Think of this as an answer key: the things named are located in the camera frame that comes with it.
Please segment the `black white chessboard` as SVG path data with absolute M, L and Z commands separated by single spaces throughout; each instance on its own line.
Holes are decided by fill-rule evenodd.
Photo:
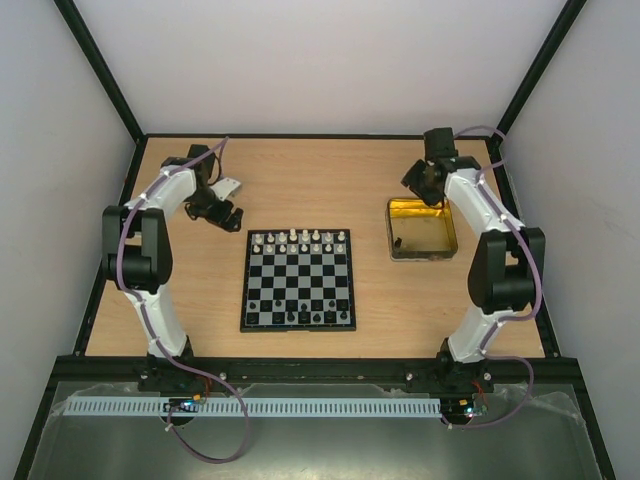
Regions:
M 247 232 L 245 252 L 244 285 L 241 301 L 240 331 L 249 332 L 285 332 L 285 331 L 354 331 L 356 329 L 356 305 L 353 276 L 353 254 L 351 231 L 348 229 L 295 229 L 298 240 L 289 240 L 289 231 L 284 230 L 250 230 Z M 272 233 L 274 243 L 267 242 L 267 235 Z M 255 234 L 263 235 L 263 243 L 256 244 Z M 286 253 L 279 253 L 279 245 L 286 244 Z M 259 245 L 261 253 L 253 253 L 253 246 Z M 272 245 L 272 254 L 265 252 L 265 247 Z M 280 299 L 283 305 L 274 306 Z M 338 308 L 338 301 L 349 302 L 347 310 Z M 261 301 L 270 300 L 271 310 L 262 311 Z M 298 309 L 295 321 L 287 321 L 285 309 L 287 300 L 296 300 Z M 328 308 L 328 301 L 335 301 L 335 308 Z M 249 302 L 255 301 L 256 309 L 249 308 Z M 298 321 L 300 304 L 308 304 L 310 322 L 300 324 Z M 325 313 L 333 311 L 336 322 L 325 322 Z M 348 312 L 348 319 L 342 321 L 340 313 Z M 273 323 L 273 313 L 281 312 L 284 322 Z M 248 313 L 258 313 L 259 322 L 255 325 L 247 323 Z M 321 322 L 314 323 L 315 313 L 321 315 Z

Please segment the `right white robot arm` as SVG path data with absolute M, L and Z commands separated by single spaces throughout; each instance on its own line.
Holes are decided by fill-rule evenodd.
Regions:
M 488 172 L 455 146 L 450 127 L 423 134 L 424 158 L 408 170 L 401 184 L 429 207 L 454 204 L 476 234 L 478 244 L 468 274 L 472 305 L 437 355 L 436 379 L 455 392 L 483 377 L 484 361 L 500 330 L 508 323 L 536 318 L 543 301 L 542 276 L 546 239 L 511 213 L 489 187 Z

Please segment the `gold metal tin tray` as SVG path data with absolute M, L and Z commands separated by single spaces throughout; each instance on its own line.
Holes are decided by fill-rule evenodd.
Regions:
M 386 207 L 390 258 L 394 261 L 438 261 L 453 258 L 458 241 L 450 205 L 427 206 L 418 198 L 392 198 Z M 402 239 L 400 248 L 394 241 Z

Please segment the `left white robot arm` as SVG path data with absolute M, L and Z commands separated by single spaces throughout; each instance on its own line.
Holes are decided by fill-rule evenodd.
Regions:
M 231 197 L 241 183 L 222 173 L 227 138 L 193 144 L 185 157 L 168 157 L 153 182 L 102 214 L 101 269 L 132 303 L 148 340 L 148 354 L 182 362 L 191 351 L 171 298 L 173 254 L 168 222 L 179 208 L 229 233 L 241 230 L 244 211 Z

